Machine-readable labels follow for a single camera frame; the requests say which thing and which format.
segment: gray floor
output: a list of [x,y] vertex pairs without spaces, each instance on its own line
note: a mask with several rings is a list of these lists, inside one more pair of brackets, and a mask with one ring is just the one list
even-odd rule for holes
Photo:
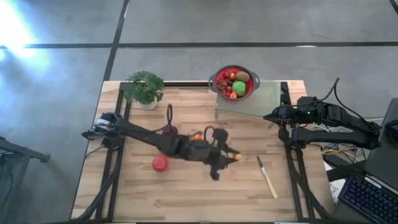
[[[0,45],[112,43],[123,0],[0,2]],[[388,0],[131,0],[121,42],[398,41]],[[32,161],[10,223],[68,220],[110,49],[0,50],[0,136],[51,153]],[[384,116],[398,96],[398,47],[119,49],[111,80],[138,70],[205,80],[240,64],[262,78],[303,79],[323,96]]]

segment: wooden table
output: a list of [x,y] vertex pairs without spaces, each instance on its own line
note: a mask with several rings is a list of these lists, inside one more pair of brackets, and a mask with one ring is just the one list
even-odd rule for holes
[[[306,95],[301,80],[287,81],[292,103]],[[104,82],[96,119],[114,111],[119,82]],[[220,181],[209,176],[209,167],[201,162],[170,160],[169,169],[152,169],[159,151],[150,145],[127,138],[114,221],[116,222],[264,222],[297,219],[285,150],[277,137],[278,127],[260,117],[220,111],[215,120],[216,94],[206,87],[167,87],[163,100],[153,111],[133,104],[129,121],[147,129],[166,123],[167,105],[174,108],[173,124],[180,134],[202,131],[208,125],[225,128],[228,144],[242,152],[243,158],[220,171]],[[88,152],[100,141],[92,141]],[[100,188],[106,151],[90,155],[84,163],[72,218],[79,216]],[[261,175],[256,156],[262,159],[279,198],[274,200]],[[305,168],[312,192],[332,212],[333,201],[318,147],[304,150]],[[303,194],[302,207],[305,209]]]

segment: fruit bowl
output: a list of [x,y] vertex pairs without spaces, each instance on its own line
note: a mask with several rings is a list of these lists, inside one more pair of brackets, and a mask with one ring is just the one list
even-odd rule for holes
[[[249,80],[244,82],[245,84],[245,93],[243,96],[237,97],[237,98],[231,98],[230,96],[226,96],[224,94],[221,93],[222,90],[220,90],[219,86],[220,84],[222,84],[222,80],[224,80],[226,78],[226,74],[228,73],[234,73],[237,74],[238,72],[246,72],[247,74],[249,74]],[[227,65],[225,67],[222,67],[221,69],[219,69],[214,75],[212,75],[209,78],[209,88],[215,92],[220,94],[223,98],[227,99],[227,100],[233,100],[233,101],[237,101],[237,100],[242,100],[244,98],[247,98],[248,96],[250,96],[254,90],[257,90],[260,87],[260,79],[258,77],[258,75],[240,65]]]

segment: computer keyboard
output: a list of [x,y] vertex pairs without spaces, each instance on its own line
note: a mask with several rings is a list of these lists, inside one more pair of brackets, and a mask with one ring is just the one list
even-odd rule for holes
[[373,223],[398,223],[398,196],[360,175],[346,181],[338,198]]

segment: knife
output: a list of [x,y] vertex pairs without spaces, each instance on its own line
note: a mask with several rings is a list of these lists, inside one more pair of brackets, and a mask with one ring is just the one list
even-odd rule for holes
[[266,171],[266,169],[264,168],[264,166],[262,165],[262,162],[261,162],[259,156],[257,156],[257,162],[259,163],[261,173],[263,174],[264,177],[266,177],[266,180],[267,180],[269,189],[271,190],[271,194],[272,194],[273,198],[274,198],[274,199],[277,199],[277,198],[278,198],[278,195],[276,194],[276,191],[275,191],[275,189],[274,189],[274,186],[272,185],[271,180],[270,180],[269,177],[268,177],[267,171]]

